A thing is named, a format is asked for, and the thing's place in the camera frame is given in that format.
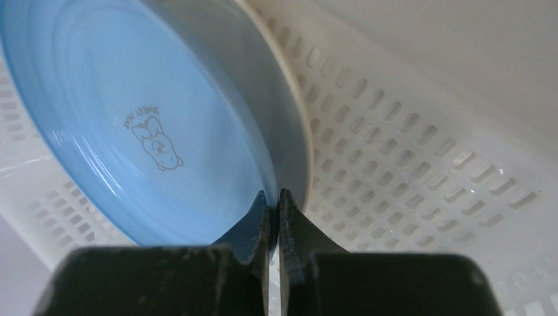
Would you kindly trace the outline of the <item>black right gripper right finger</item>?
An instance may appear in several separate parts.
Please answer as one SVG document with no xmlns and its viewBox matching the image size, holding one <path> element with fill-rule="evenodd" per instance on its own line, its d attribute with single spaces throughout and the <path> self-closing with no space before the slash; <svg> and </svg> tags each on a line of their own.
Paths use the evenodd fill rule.
<svg viewBox="0 0 558 316">
<path fill-rule="evenodd" d="M 278 251 L 282 315 L 319 315 L 313 256 L 348 251 L 309 220 L 285 188 L 278 204 Z"/>
</svg>

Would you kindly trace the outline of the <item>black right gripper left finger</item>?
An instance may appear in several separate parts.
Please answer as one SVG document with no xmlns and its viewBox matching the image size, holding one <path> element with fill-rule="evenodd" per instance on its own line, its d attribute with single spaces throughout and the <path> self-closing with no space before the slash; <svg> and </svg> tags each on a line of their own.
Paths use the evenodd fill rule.
<svg viewBox="0 0 558 316">
<path fill-rule="evenodd" d="M 219 254 L 215 315 L 267 315 L 270 208 L 264 192 L 214 246 Z"/>
</svg>

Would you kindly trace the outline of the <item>cream round plate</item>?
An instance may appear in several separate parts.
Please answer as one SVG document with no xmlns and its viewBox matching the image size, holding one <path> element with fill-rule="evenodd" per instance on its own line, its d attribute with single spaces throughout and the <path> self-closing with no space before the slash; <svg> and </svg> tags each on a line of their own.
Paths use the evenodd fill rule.
<svg viewBox="0 0 558 316">
<path fill-rule="evenodd" d="M 149 1 L 187 57 L 157 79 L 165 130 L 195 197 L 247 208 L 259 191 L 307 201 L 309 123 L 288 63 L 247 1 Z"/>
</svg>

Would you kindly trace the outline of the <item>blue round plate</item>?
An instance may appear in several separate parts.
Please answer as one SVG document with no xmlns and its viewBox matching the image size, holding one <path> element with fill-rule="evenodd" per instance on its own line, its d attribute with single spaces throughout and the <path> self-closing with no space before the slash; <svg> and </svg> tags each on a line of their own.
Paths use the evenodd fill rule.
<svg viewBox="0 0 558 316">
<path fill-rule="evenodd" d="M 2 1 L 1 45 L 54 156 L 135 243 L 210 244 L 259 192 L 276 205 L 244 97 L 154 1 Z"/>
</svg>

